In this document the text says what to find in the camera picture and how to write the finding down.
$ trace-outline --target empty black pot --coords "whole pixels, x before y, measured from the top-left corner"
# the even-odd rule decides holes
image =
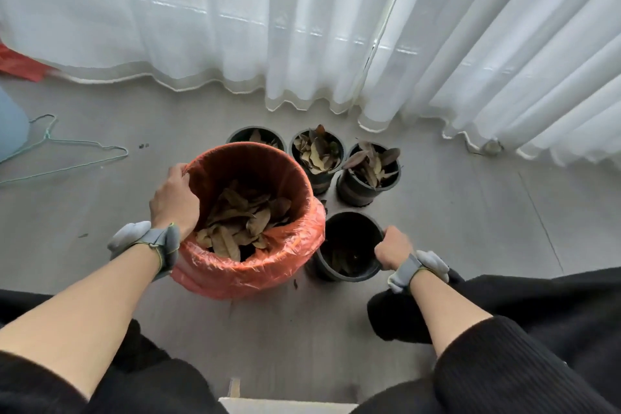
[[[381,144],[372,143],[373,147],[378,152],[384,152],[386,148]],[[360,146],[356,144],[349,153],[348,158],[350,158],[353,154],[360,151]],[[351,206],[367,206],[372,201],[373,198],[377,197],[380,193],[386,190],[392,189],[399,179],[401,178],[401,168],[399,165],[399,160],[395,160],[392,164],[384,167],[386,173],[390,172],[399,172],[398,174],[389,177],[384,181],[384,185],[382,187],[374,188],[360,180],[356,174],[351,169],[346,169],[343,171],[340,177],[337,180],[337,194],[338,197],[343,200],[345,203]]]
[[[306,264],[312,276],[329,282],[362,282],[381,270],[375,258],[375,246],[384,239],[379,225],[366,214],[341,212],[325,222],[325,241]],[[335,250],[347,256],[346,265],[350,272],[342,269],[343,259],[336,267],[333,258]]]
[[[334,174],[336,174],[341,169],[341,166],[343,165],[343,160],[345,158],[345,146],[343,145],[342,141],[338,139],[337,136],[326,131],[325,132],[326,141],[328,141],[328,143],[331,143],[332,141],[334,141],[335,143],[338,144],[338,153],[339,153],[339,158],[341,162],[338,165],[338,167],[335,167],[334,169],[328,172],[322,172],[321,174],[313,174],[308,169],[308,167],[306,167],[302,159],[300,159],[300,152],[296,149],[296,146],[293,145],[293,141],[295,141],[295,139],[300,134],[308,135],[308,132],[309,132],[308,129],[300,131],[297,135],[293,137],[293,139],[291,139],[291,143],[289,144],[289,153],[291,154],[291,156],[293,156],[296,162],[300,164],[300,166],[302,166],[302,168],[306,172],[306,175],[308,175],[313,193],[315,195],[321,195],[322,193],[325,193],[326,191],[328,191],[328,189],[330,188],[330,183],[332,182],[332,177],[334,177]]]
[[[252,133],[255,129],[258,129],[261,133],[262,141],[265,141],[267,144],[271,145],[275,139],[277,144],[276,148],[280,149],[281,151],[285,151],[283,138],[280,137],[280,135],[278,135],[275,131],[272,131],[271,129],[262,126],[246,126],[238,129],[236,132],[229,136],[229,139],[227,139],[227,144],[249,141],[250,136],[252,136]]]

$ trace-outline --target blue container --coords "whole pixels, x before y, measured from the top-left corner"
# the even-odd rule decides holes
[[[0,161],[24,145],[29,128],[26,113],[0,87]]]

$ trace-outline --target red fabric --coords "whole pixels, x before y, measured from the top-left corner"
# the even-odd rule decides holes
[[[19,54],[0,43],[0,71],[39,82],[52,67]]]
[[[223,259],[201,249],[194,233],[181,243],[172,277],[188,290],[217,300],[237,299],[287,281],[306,263],[325,237],[325,210],[313,196],[302,167],[275,147],[230,143],[194,159],[186,169],[190,189],[201,200],[202,228],[214,201],[232,179],[260,183],[276,197],[291,200],[293,221],[263,233],[266,249],[257,249],[244,262]]]

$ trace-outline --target black sleeve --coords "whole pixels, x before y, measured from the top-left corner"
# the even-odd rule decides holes
[[[86,399],[46,368],[0,351],[0,412],[79,413]]]
[[[446,348],[433,385],[448,413],[618,413],[561,359],[499,316]]]

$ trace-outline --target person's left hand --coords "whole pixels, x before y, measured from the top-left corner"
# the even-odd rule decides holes
[[[186,164],[168,169],[168,178],[149,202],[151,227],[167,228],[175,223],[181,231],[181,240],[194,230],[199,217],[199,199],[190,190],[190,175],[183,175]]]

